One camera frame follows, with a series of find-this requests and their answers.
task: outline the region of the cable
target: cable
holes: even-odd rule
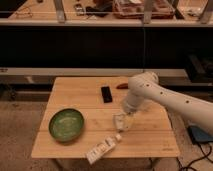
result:
[[[39,4],[40,3],[31,4],[31,5],[28,5],[28,6],[23,6],[23,8],[21,8],[21,9],[19,9],[15,12],[16,18],[19,18],[20,16],[24,16],[24,15],[28,15],[28,16],[25,16],[25,18],[32,18],[33,13],[32,13],[30,8],[33,7],[33,6],[37,6]]]
[[[201,152],[203,153],[203,155],[205,156],[206,154],[205,154],[205,152],[203,151],[203,148],[202,148],[202,146],[199,144],[199,146],[198,146],[199,148],[200,148],[200,150],[201,150]],[[210,163],[213,163],[213,160],[211,160],[208,156],[206,157],[206,159],[210,162]]]
[[[208,159],[208,156],[212,153],[212,146],[209,145],[209,152],[208,152],[207,154],[204,153],[203,149],[202,149],[201,151],[202,151],[202,153],[203,153],[204,156],[199,157],[199,158],[197,158],[197,159],[195,159],[195,160],[192,160],[187,166],[181,167],[181,168],[179,169],[179,171],[188,171],[189,169],[191,169],[191,170],[193,170],[193,171],[197,171],[195,168],[191,167],[191,165],[194,164],[195,162],[200,161],[200,160]]]

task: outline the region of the bottle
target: bottle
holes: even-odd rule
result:
[[[86,157],[89,163],[95,163],[103,155],[111,151],[116,146],[116,142],[121,141],[121,138],[122,137],[120,134],[116,134],[114,137],[107,137],[105,140],[98,143],[88,153],[86,153]]]

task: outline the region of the wooden table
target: wooden table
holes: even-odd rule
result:
[[[121,101],[127,90],[116,86],[127,77],[58,77],[32,150],[33,158],[85,158],[98,142],[116,134],[113,115],[122,113]],[[110,86],[113,102],[103,103],[101,87]],[[51,117],[64,108],[75,108],[85,118],[82,135],[69,145],[57,143],[49,134]],[[135,115],[131,130],[106,158],[177,157],[179,149],[167,113],[161,105],[147,100]]]

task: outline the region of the black remote control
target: black remote control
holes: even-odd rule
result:
[[[101,92],[102,92],[104,103],[112,102],[112,95],[111,95],[110,88],[108,86],[101,87]]]

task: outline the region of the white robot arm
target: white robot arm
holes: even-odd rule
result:
[[[122,102],[127,114],[136,112],[143,99],[151,99],[176,111],[213,135],[213,103],[177,93],[158,85],[158,76],[145,72],[129,79],[129,92]]]

